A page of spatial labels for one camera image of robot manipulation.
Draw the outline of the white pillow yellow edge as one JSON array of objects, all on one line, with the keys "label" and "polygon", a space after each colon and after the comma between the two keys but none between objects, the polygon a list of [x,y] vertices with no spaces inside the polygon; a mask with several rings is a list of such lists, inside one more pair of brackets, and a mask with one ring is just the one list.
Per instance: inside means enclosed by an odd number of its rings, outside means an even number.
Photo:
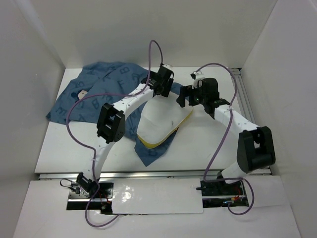
[{"label": "white pillow yellow edge", "polygon": [[191,115],[188,103],[180,107],[175,98],[154,97],[143,104],[136,136],[141,143],[153,149],[167,141]]}]

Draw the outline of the blue letter print pillowcase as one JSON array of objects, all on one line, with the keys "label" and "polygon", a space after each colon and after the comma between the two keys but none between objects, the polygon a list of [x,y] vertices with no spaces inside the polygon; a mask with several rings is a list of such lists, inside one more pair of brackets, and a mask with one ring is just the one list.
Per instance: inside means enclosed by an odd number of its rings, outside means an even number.
[{"label": "blue letter print pillowcase", "polygon": [[[83,67],[79,76],[69,82],[47,114],[47,120],[66,124],[67,120],[97,123],[101,107],[113,104],[131,93],[148,75],[148,71],[134,63],[97,62]],[[134,150],[145,166],[163,156],[175,133],[156,148],[146,148],[136,132],[143,105],[125,123],[125,137],[135,141]]]}]

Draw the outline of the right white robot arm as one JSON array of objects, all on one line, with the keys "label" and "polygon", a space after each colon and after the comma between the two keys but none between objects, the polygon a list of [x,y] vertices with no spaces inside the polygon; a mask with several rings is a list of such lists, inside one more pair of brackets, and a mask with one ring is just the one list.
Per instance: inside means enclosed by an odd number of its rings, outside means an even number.
[{"label": "right white robot arm", "polygon": [[267,126],[260,127],[247,120],[227,100],[222,99],[216,79],[195,74],[191,76],[193,84],[182,86],[176,100],[180,107],[185,106],[186,99],[190,106],[202,105],[209,116],[226,126],[225,134],[233,133],[238,138],[235,162],[217,176],[217,191],[228,194],[238,179],[275,164],[272,133]]}]

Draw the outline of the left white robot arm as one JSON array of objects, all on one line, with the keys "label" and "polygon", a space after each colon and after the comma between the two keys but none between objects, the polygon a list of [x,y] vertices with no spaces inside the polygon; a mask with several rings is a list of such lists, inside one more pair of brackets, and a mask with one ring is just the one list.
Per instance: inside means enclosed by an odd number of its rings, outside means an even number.
[{"label": "left white robot arm", "polygon": [[172,66],[162,64],[158,72],[150,71],[147,78],[123,99],[114,104],[104,104],[97,122],[97,136],[105,141],[94,149],[92,162],[77,176],[80,192],[93,198],[99,191],[102,167],[111,148],[125,134],[125,121],[142,104],[156,95],[167,97],[173,83]]}]

